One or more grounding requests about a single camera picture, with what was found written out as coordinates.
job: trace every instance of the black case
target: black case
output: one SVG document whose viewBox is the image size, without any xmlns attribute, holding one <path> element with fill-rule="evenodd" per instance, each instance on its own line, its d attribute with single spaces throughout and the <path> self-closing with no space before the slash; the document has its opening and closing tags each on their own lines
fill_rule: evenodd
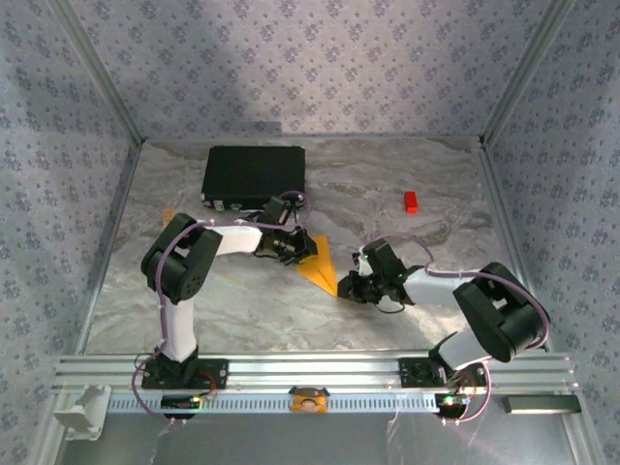
<svg viewBox="0 0 620 465">
<path fill-rule="evenodd" d="M 202 182 L 202 202 L 217 210 L 262 209 L 273 196 L 305 192 L 305 150 L 301 147 L 216 146 Z M 296 201 L 296 196 L 289 196 Z"/>
</svg>

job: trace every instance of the marble surface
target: marble surface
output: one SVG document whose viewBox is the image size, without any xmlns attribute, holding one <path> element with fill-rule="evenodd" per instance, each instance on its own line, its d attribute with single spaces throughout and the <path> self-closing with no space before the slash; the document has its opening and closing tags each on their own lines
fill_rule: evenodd
<svg viewBox="0 0 620 465">
<path fill-rule="evenodd" d="M 502 260 L 482 197 L 475 145 L 466 142 L 244 141 L 306 149 L 307 193 L 313 204 L 307 228 L 312 235 L 329 237 L 338 279 L 353 269 L 355 248 L 388 232 L 421 236 L 443 269 Z M 142 149 L 96 302 L 87 353 L 146 352 L 160 340 L 156 296 L 146 287 L 140 261 L 162 230 L 165 207 L 201 219 L 234 218 L 214 214 L 200 201 L 209 146 L 171 144 L 165 150 L 146 144 Z M 406 190 L 418 193 L 415 216 L 404 213 Z M 415 243 L 391 243 L 405 264 L 426 261 Z M 434 305 L 384 315 L 372 305 L 326 294 L 294 267 L 249 255 L 219 257 L 196 297 L 195 331 L 202 352 L 427 349 L 464 325 L 458 309 Z"/>
</svg>

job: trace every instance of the wall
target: wall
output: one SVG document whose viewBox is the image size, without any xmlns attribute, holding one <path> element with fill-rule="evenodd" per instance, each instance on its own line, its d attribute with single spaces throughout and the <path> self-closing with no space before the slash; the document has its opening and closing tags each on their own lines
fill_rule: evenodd
<svg viewBox="0 0 620 465">
<path fill-rule="evenodd" d="M 620 463 L 620 6 L 576 2 L 499 141 L 496 172 L 557 350 Z"/>
<path fill-rule="evenodd" d="M 0 26 L 0 463 L 25 460 L 72 352 L 129 144 L 44 2 Z"/>
<path fill-rule="evenodd" d="M 72 2 L 146 139 L 477 135 L 547 2 Z"/>
</svg>

